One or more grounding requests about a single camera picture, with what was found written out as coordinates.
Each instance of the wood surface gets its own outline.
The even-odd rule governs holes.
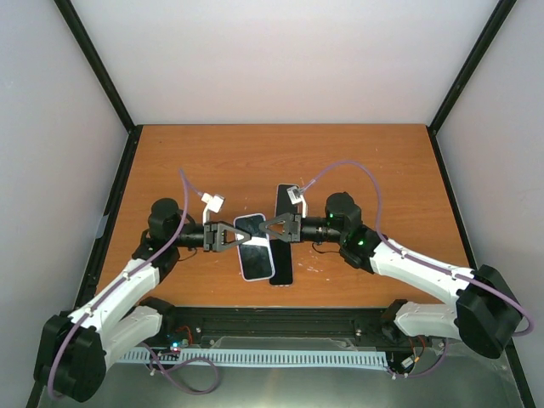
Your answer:
[[[466,265],[461,240],[423,125],[145,126],[122,199],[99,289],[120,273],[147,228],[151,204],[172,197],[181,206],[182,167],[196,188],[226,198],[212,219],[232,223],[244,214],[274,217],[277,184],[307,184],[323,167],[353,159],[382,189],[382,230],[414,251]],[[309,215],[322,216],[326,198],[347,191],[374,226],[377,197],[356,167],[338,167],[309,189]],[[189,213],[204,204],[191,192]],[[334,244],[320,247],[337,249]],[[433,297],[397,280],[350,268],[339,255],[320,255],[309,243],[292,246],[294,284],[246,282],[237,251],[204,253],[178,263],[150,295],[177,305],[265,307],[382,307],[396,298]],[[181,250],[182,258],[189,255]]]

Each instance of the black frame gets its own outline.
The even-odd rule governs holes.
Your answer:
[[[100,85],[103,87],[106,95],[108,96],[114,110],[116,111],[119,119],[121,120],[123,126],[127,129],[128,137],[125,150],[122,155],[121,163],[116,173],[114,183],[111,187],[110,197],[105,207],[105,217],[107,217],[104,234],[97,238],[93,244],[93,250],[88,261],[85,274],[83,276],[82,284],[80,286],[79,293],[76,299],[76,307],[82,306],[88,300],[90,300],[96,291],[96,286],[99,281],[99,277],[104,265],[105,256],[107,253],[108,246],[110,245],[111,235],[116,223],[116,217],[119,212],[119,207],[122,201],[122,195],[125,189],[125,186],[128,181],[128,175],[130,174],[130,169],[133,163],[133,158],[138,148],[139,137],[142,131],[142,126],[134,125],[132,118],[130,117],[125,105],[122,102],[121,96],[116,91],[116,87],[113,81],[110,78],[107,70],[105,69],[102,60],[99,57],[98,52],[96,51],[91,39],[89,38],[81,20],[77,16],[77,12],[74,9],[70,0],[54,0],[59,11],[64,17],[66,24],[70,27],[70,30],[77,40],[81,50],[85,54],[88,63],[94,71],[97,79],[100,82]],[[440,105],[434,119],[428,125],[428,136],[430,143],[433,147],[433,152],[436,158],[436,162],[439,166],[440,174],[444,182],[445,190],[450,201],[451,209],[456,220],[456,225],[459,230],[459,235],[462,240],[464,251],[467,255],[467,260],[469,265],[472,268],[476,268],[476,261],[473,255],[472,248],[470,247],[470,242],[468,240],[468,234],[465,229],[465,226],[462,222],[461,212],[459,211],[459,206],[457,205],[455,193],[451,186],[450,178],[445,167],[443,156],[440,152],[439,143],[437,136],[442,125],[445,123],[448,115],[455,106],[455,103],[459,99],[463,89],[467,85],[470,77],[478,67],[479,62],[485,55],[488,47],[493,42],[493,39],[496,36],[496,33],[500,30],[502,24],[508,17],[508,14],[512,10],[516,0],[499,0],[495,9],[493,10],[490,18],[488,19],[484,29],[479,35],[478,40],[474,44],[470,54],[465,60],[462,68],[460,69],[455,81],[452,83],[448,94],[445,96],[444,101]],[[213,313],[225,314],[229,313],[228,309],[205,309],[201,313],[208,313],[210,316]],[[375,313],[377,309],[360,309],[361,313],[365,313],[366,310]],[[323,315],[325,318],[320,325],[320,329],[324,330],[323,324],[327,320],[326,316],[330,313],[335,313],[334,311],[327,311],[322,309],[310,309],[310,313],[315,313],[318,315]],[[356,313],[355,310],[343,311],[346,313]],[[523,369],[519,363],[518,354],[512,342],[508,344],[506,348],[506,353],[510,365],[512,367],[513,375],[515,377],[518,390],[521,395],[521,399],[526,407],[534,407],[535,402],[532,398],[529,385],[525,379]],[[31,396],[28,400],[27,408],[37,407],[40,399],[41,387],[35,384]]]

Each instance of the black phone case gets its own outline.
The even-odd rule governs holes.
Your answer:
[[[275,202],[275,217],[285,213],[296,213],[297,206],[291,204],[287,189],[295,184],[279,184]],[[281,240],[270,240],[270,251],[274,259],[275,275],[270,285],[289,286],[293,283],[291,244]]]

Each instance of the smartphone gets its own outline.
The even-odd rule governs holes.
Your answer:
[[[287,189],[298,187],[296,184],[278,184],[278,190],[275,198],[275,216],[285,213],[298,213],[298,206],[291,204]],[[291,244],[282,240],[272,240],[270,242],[272,258],[274,259],[275,274],[270,278],[270,285],[290,286],[293,282],[292,277],[292,252]]]
[[[263,214],[235,218],[235,228],[252,235],[251,240],[237,247],[241,274],[246,281],[270,279],[275,273],[269,236],[258,228],[265,220]]]

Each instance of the white wall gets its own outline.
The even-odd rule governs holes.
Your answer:
[[[0,13],[0,406],[24,406],[43,323],[73,306],[126,133],[53,1]]]
[[[539,323],[516,340],[544,406],[544,2],[518,2],[439,133],[479,263]]]
[[[75,0],[137,123],[429,123],[496,0]]]

